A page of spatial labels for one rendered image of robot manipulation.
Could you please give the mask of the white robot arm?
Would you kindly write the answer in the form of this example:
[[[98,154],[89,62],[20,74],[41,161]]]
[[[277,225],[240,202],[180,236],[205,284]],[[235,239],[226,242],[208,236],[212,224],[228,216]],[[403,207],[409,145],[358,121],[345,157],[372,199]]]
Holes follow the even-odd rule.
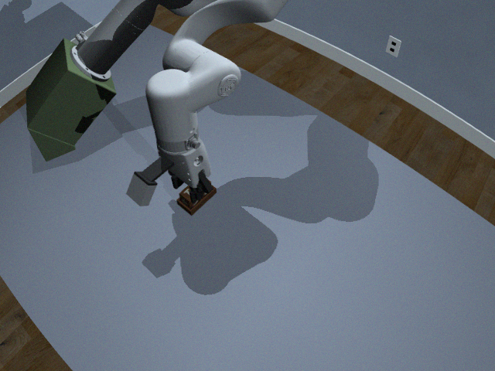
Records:
[[[145,94],[159,147],[172,153],[198,149],[196,110],[224,99],[241,81],[235,63],[201,45],[225,26],[274,20],[287,1],[120,0],[89,37],[83,31],[75,35],[79,44],[70,57],[84,74],[105,82],[111,77],[109,69],[150,25],[158,4],[176,15],[191,15],[167,46],[164,70],[150,78]],[[134,172],[126,194],[139,206],[148,206],[155,180],[174,165],[162,155],[144,171]]]

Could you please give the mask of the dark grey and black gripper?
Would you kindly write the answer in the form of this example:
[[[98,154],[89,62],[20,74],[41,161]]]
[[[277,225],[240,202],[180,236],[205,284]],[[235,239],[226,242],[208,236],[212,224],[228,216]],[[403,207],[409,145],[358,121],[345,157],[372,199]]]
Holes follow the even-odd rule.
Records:
[[[211,175],[210,162],[200,135],[198,142],[200,142],[198,149],[190,148],[189,151],[172,153],[162,150],[156,141],[159,157],[164,155],[175,164],[168,170],[172,176],[173,188],[178,189],[186,183],[190,188],[189,195],[192,203],[201,200],[204,192],[210,193],[213,190],[213,186],[207,179]]]

